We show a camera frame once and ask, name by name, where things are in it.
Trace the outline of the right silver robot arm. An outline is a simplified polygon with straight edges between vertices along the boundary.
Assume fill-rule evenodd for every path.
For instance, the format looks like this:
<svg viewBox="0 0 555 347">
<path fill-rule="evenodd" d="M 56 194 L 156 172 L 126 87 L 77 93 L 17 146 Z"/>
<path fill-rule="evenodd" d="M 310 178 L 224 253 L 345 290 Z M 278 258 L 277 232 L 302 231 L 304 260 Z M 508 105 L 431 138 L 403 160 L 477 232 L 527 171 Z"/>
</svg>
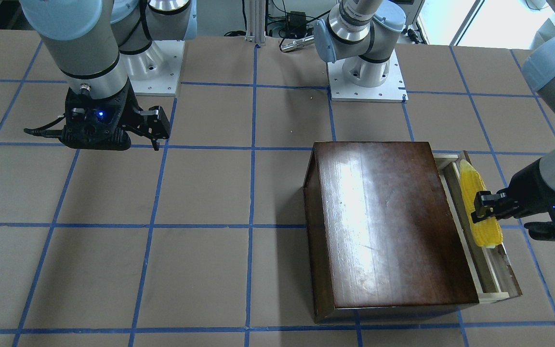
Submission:
<svg viewBox="0 0 555 347">
<path fill-rule="evenodd" d="M 68 83 L 64 112 L 55 121 L 25 128 L 73 149 L 125 151 L 130 134 L 155 151 L 171 125 L 161 106 L 143 109 L 135 83 L 149 92 L 163 81 L 175 87 L 180 68 L 161 42 L 193 40 L 194 0 L 23 0 L 22 11 Z"/>
</svg>

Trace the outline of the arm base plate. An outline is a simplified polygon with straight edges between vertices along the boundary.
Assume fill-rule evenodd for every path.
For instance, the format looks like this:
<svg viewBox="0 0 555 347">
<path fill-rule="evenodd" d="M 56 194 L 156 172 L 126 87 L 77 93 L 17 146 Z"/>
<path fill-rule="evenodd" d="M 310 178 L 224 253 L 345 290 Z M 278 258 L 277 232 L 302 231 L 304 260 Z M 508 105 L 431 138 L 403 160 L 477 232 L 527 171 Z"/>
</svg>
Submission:
<svg viewBox="0 0 555 347">
<path fill-rule="evenodd" d="M 331 98 L 344 102 L 405 103 L 409 100 L 396 51 L 379 64 L 360 57 L 327 63 Z"/>
<path fill-rule="evenodd" d="M 137 96 L 177 95 L 185 44 L 185 41 L 153 41 L 144 52 L 121 53 Z"/>
</svg>

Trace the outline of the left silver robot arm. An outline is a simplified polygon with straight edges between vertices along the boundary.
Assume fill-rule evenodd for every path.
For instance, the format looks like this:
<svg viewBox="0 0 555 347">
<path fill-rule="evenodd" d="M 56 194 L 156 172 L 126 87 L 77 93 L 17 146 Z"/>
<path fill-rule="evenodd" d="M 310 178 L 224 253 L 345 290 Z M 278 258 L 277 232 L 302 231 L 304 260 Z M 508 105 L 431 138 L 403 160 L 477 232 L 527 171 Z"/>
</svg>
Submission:
<svg viewBox="0 0 555 347">
<path fill-rule="evenodd" d="M 434 151 L 467 151 L 489 190 L 555 148 L 555 114 L 520 69 L 528 49 L 398 44 L 405 102 L 327 101 L 304 114 L 316 141 L 423 141 Z"/>
</svg>

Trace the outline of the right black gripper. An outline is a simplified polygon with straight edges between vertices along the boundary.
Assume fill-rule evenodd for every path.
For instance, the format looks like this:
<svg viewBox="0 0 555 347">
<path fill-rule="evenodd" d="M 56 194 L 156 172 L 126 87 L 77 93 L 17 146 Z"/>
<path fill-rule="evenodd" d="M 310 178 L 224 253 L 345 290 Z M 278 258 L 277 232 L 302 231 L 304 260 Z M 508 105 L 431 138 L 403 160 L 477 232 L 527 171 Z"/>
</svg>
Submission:
<svg viewBox="0 0 555 347">
<path fill-rule="evenodd" d="M 65 99 L 66 124 L 60 135 L 64 145 L 75 149 L 125 151 L 132 145 L 126 131 L 150 140 L 154 151 L 160 140 L 168 140 L 171 125 L 161 106 L 138 110 L 132 84 L 111 97 L 92 99 L 68 89 Z"/>
</svg>

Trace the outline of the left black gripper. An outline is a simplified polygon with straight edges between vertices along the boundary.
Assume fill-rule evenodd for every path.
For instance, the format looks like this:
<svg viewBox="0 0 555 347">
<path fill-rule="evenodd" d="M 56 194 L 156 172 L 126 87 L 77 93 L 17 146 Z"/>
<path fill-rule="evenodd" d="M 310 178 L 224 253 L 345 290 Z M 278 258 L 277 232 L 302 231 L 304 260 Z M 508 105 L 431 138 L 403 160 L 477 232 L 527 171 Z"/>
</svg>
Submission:
<svg viewBox="0 0 555 347">
<path fill-rule="evenodd" d="M 495 219 L 522 218 L 548 213 L 555 207 L 555 192 L 544 182 L 540 162 L 535 161 L 518 171 L 505 190 L 493 194 L 483 190 L 475 193 L 473 223 Z"/>
</svg>

